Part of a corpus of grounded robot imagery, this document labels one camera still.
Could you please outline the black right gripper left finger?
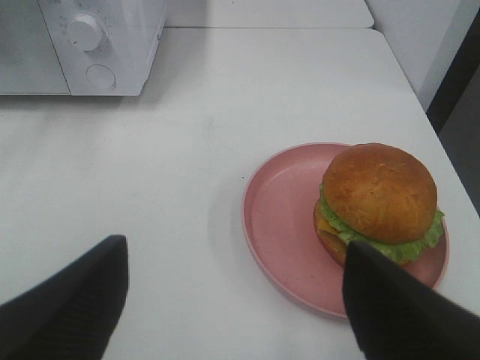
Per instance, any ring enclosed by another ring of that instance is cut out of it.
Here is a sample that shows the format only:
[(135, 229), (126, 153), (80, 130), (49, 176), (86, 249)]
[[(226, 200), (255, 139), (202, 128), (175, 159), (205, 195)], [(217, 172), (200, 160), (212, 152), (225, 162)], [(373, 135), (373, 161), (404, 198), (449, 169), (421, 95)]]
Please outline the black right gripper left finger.
[(1, 358), (102, 359), (127, 294), (127, 239), (111, 235), (1, 305)]

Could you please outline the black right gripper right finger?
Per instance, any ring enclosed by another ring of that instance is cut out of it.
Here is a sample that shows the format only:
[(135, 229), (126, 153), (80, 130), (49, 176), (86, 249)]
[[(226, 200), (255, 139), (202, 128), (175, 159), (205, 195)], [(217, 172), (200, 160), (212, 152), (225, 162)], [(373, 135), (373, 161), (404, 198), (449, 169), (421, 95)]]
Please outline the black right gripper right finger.
[(348, 245), (343, 303), (366, 359), (478, 359), (479, 317), (370, 245)]

